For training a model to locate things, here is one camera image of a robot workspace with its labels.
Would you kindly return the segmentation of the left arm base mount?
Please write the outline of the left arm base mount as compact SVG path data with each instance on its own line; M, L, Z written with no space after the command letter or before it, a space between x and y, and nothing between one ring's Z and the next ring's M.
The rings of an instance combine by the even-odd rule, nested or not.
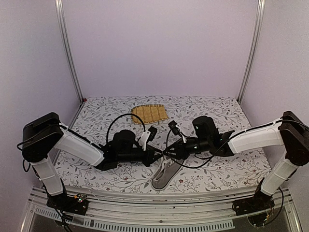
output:
M75 197L62 193L56 196L48 196L46 205L59 211L85 216L88 210L89 201L79 201Z

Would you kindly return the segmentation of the white shoelace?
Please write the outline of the white shoelace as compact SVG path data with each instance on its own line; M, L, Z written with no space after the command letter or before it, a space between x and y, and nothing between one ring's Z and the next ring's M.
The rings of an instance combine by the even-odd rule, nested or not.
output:
M165 169L165 168L170 167L173 163L174 161L170 157L163 156L160 167L161 169Z

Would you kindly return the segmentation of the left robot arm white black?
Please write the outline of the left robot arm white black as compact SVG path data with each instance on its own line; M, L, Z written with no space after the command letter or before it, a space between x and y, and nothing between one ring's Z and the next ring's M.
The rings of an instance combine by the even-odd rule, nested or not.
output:
M80 158L100 171L114 169L120 162L141 162L149 167L163 156L161 150L148 144L156 133L157 129L150 127L136 139L134 132L122 130L106 145L96 145L62 124L58 114L51 112L28 123L23 128L22 142L16 147L53 196L53 202L67 210L72 200L65 194L64 184L48 156L53 148Z

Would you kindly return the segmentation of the grey canvas sneaker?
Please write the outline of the grey canvas sneaker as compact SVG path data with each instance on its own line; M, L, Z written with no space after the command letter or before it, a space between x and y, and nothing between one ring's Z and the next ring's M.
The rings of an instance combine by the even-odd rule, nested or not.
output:
M161 163L159 164L159 167L151 180L152 188L157 191L164 190L175 174L181 169L181 165L175 162L170 167L165 169L161 169L160 165Z

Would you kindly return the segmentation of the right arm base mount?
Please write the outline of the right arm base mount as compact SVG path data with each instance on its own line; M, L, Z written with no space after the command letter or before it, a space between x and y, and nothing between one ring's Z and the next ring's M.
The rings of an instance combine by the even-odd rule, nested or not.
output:
M234 201L232 209L236 212L236 215L239 216L270 209L274 206L275 204L272 200L272 196L257 192L252 197Z

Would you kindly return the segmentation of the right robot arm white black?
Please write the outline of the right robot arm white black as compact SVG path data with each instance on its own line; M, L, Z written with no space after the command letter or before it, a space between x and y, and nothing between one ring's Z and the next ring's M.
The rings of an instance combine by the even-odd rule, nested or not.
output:
M219 133L214 121L208 116L199 116L192 122L196 136L184 137L164 150L164 154L173 161L187 159L190 154L210 152L219 157L231 157L235 154L282 145L285 154L270 174L263 178L250 199L254 211L261 210L268 203L280 185L288 180L300 166L309 162L309 128L291 111L273 122L249 128L243 131Z

